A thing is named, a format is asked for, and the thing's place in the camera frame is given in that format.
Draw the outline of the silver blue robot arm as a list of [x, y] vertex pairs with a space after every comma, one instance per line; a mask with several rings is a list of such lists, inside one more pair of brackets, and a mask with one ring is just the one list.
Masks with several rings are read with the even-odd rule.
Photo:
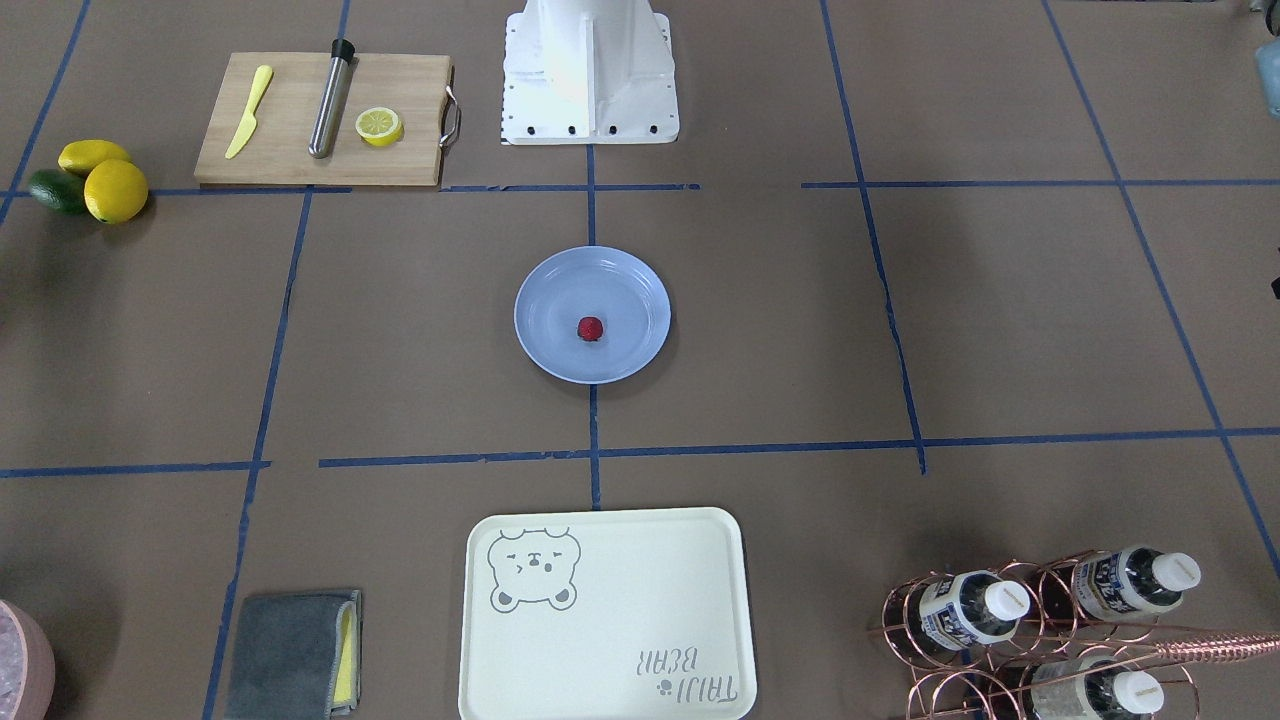
[[1254, 51], [1254, 65], [1267, 114], [1280, 118], [1280, 40], [1272, 38]]

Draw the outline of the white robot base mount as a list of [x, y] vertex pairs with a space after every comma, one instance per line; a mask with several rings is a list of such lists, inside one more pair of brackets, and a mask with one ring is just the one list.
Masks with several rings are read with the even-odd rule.
[[503, 145], [677, 141], [671, 23], [649, 1], [527, 1], [503, 37]]

